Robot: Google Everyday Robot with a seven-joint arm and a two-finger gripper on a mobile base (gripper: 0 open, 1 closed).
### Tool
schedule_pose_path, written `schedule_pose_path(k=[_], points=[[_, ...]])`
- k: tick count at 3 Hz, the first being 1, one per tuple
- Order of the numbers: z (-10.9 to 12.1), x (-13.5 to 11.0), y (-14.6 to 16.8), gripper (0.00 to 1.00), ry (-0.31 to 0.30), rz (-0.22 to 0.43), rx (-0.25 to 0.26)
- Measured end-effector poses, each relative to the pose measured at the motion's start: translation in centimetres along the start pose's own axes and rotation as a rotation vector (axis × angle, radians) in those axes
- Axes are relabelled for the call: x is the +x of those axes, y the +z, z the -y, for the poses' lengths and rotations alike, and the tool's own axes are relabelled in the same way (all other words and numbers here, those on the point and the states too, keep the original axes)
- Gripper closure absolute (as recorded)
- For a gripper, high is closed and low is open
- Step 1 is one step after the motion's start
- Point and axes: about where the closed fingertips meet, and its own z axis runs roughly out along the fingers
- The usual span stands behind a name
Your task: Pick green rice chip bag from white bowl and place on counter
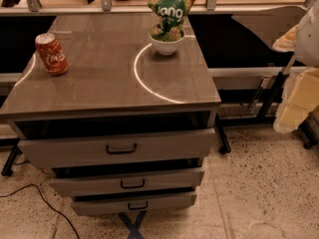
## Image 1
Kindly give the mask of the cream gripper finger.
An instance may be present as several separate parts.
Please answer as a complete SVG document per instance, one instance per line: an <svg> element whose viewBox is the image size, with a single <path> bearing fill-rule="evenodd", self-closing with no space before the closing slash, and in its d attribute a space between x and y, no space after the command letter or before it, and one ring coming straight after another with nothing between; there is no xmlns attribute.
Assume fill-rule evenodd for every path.
<svg viewBox="0 0 319 239"><path fill-rule="evenodd" d="M272 45L272 49L278 52L294 52L297 28L298 25L295 25L278 38Z"/></svg>
<svg viewBox="0 0 319 239"><path fill-rule="evenodd" d="M285 82L273 128L280 133L291 132L318 107L319 68L307 67L300 74L292 73Z"/></svg>

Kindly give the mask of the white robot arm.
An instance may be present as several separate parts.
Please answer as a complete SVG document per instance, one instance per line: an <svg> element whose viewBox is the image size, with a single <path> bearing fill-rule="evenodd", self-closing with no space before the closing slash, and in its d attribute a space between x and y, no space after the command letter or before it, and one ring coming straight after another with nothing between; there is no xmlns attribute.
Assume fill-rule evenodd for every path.
<svg viewBox="0 0 319 239"><path fill-rule="evenodd" d="M288 133L319 107L319 1L272 48L293 52L295 60L306 66L304 72L286 82L273 124L277 132Z"/></svg>

